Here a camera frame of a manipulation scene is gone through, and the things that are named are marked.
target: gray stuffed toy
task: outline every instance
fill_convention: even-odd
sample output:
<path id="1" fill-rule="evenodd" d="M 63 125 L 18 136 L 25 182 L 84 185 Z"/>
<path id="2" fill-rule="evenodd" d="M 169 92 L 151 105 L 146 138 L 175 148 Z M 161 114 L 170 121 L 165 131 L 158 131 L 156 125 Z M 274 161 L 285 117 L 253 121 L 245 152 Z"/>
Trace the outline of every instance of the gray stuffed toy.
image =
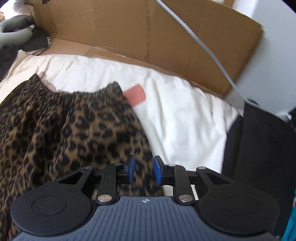
<path id="1" fill-rule="evenodd" d="M 28 42 L 33 36 L 32 30 L 34 25 L 28 28 L 21 29 L 28 21 L 30 16 L 17 15 L 10 19 L 0 22 L 0 49 L 3 47 L 12 48 L 14 46 L 21 46 Z"/>

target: cardboard flap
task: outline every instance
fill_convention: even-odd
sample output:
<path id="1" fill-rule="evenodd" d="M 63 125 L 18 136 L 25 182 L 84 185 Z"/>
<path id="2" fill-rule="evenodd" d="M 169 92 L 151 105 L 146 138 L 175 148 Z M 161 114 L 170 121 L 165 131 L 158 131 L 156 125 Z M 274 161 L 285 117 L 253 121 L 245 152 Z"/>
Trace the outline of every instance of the cardboard flap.
<path id="1" fill-rule="evenodd" d="M 27 1 L 39 9 L 43 28 L 57 38 L 145 61 L 218 95 L 231 88 L 213 59 L 155 0 Z M 261 25 L 212 0 L 164 3 L 213 51 L 235 81 L 258 45 Z"/>

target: mattress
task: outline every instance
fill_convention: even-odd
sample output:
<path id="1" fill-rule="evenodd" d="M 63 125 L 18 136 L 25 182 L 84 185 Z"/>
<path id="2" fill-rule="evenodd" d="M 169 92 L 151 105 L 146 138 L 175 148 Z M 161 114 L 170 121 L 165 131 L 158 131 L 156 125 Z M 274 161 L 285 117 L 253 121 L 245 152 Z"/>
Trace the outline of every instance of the mattress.
<path id="1" fill-rule="evenodd" d="M 222 171 L 227 132 L 239 112 L 224 100 L 191 87 L 184 79 L 155 70 L 75 55 L 29 56 L 23 51 L 0 83 L 0 102 L 33 74 L 45 72 L 57 90 L 94 92 L 118 82 L 122 90 L 140 84 L 146 100 L 134 111 L 154 155 L 187 170 L 198 166 Z M 172 194 L 165 188 L 166 195 Z"/>

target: elastic waistband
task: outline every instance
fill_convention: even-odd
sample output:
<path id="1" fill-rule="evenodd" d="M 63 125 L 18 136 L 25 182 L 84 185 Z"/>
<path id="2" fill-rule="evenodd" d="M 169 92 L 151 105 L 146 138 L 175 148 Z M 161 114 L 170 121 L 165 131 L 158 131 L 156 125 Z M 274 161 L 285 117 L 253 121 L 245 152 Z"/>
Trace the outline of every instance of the elastic waistband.
<path id="1" fill-rule="evenodd" d="M 115 99 L 123 97 L 122 90 L 117 82 L 96 92 L 52 92 L 34 74 L 26 81 L 26 87 L 31 94 L 31 99 L 39 106 L 46 108 L 77 108 L 85 104 L 92 108 L 100 108 L 102 105 L 111 104 Z"/>

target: logo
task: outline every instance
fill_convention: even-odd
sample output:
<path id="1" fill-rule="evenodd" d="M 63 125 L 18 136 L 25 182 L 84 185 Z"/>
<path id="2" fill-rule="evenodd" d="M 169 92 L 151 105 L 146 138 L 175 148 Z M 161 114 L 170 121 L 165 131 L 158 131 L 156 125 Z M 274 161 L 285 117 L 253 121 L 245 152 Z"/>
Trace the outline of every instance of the logo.
<path id="1" fill-rule="evenodd" d="M 143 202 L 143 203 L 148 203 L 148 202 L 150 202 L 150 200 L 147 199 L 147 198 L 145 198 L 145 199 L 142 200 L 142 202 Z"/>

